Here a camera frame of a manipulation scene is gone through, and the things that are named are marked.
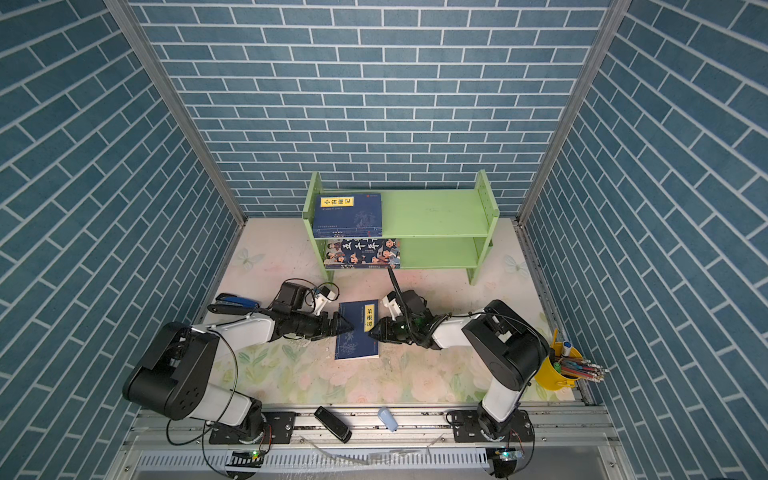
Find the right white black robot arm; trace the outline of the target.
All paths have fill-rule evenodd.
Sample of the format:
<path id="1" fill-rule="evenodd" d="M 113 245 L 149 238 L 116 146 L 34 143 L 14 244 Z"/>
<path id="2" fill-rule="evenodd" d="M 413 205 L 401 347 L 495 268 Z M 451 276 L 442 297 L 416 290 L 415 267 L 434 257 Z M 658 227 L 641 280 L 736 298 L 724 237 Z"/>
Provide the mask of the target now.
<path id="1" fill-rule="evenodd" d="M 536 329 L 501 300 L 480 311 L 434 315 L 413 290 L 395 291 L 383 300 L 390 315 L 368 335 L 379 342 L 445 350 L 471 347 L 493 380 L 480 402 L 488 429 L 509 423 L 529 383 L 549 356 L 549 345 Z"/>

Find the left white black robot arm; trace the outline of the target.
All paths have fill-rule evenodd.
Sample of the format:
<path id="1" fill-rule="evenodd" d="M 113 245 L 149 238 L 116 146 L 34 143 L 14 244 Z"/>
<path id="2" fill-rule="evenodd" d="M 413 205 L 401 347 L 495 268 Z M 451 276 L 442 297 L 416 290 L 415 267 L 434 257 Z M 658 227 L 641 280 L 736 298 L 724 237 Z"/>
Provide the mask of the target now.
<path id="1" fill-rule="evenodd" d="M 170 322 L 161 327 L 126 379 L 123 397 L 169 420 L 195 418 L 240 429 L 254 437 L 263 423 L 261 402 L 211 382 L 214 363 L 252 345 L 286 337 L 318 341 L 349 333 L 353 326 L 325 307 L 340 289 L 302 279 L 284 281 L 265 307 L 221 293 L 208 311 L 231 318 L 203 326 Z"/>

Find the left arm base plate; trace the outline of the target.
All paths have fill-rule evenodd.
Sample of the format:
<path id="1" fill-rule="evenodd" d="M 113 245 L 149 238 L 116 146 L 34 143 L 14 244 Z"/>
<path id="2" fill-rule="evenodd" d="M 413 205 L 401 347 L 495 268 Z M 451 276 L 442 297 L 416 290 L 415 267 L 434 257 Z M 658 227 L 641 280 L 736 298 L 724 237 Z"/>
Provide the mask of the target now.
<path id="1" fill-rule="evenodd" d="M 262 412 L 249 415 L 240 425 L 217 423 L 209 437 L 212 445 L 289 444 L 297 414 L 291 411 Z"/>

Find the illustrated cartoon cover book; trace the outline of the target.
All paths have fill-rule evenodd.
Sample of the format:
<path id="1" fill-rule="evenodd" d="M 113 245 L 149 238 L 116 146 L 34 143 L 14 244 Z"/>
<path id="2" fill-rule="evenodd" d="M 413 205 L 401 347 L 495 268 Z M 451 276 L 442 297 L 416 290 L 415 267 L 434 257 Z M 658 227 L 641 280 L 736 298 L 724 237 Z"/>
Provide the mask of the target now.
<path id="1" fill-rule="evenodd" d="M 327 243 L 323 254 L 326 269 L 398 269 L 401 266 L 400 241 L 397 239 L 335 239 Z"/>

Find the small blue book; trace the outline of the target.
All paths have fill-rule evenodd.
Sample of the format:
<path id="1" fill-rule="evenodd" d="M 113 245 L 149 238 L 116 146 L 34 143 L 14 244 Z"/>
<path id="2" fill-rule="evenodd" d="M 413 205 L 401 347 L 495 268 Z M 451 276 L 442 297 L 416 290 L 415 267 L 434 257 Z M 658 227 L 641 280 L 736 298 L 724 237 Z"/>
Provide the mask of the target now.
<path id="1" fill-rule="evenodd" d="M 334 359 L 376 358 L 379 342 L 370 337 L 369 332 L 378 320 L 378 301 L 344 302 L 339 306 L 339 314 L 353 326 L 353 330 L 337 337 Z"/>

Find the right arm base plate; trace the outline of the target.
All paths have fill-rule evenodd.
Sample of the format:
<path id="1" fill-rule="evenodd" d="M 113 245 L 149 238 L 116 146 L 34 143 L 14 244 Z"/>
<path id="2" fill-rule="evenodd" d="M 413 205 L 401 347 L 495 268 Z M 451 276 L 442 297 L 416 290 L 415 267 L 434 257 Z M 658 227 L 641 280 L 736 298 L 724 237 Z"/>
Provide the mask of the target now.
<path id="1" fill-rule="evenodd" d="M 479 442 L 532 442 L 534 427 L 528 412 L 516 409 L 504 421 L 493 419 L 485 410 L 449 410 L 445 414 L 454 441 L 457 443 Z"/>

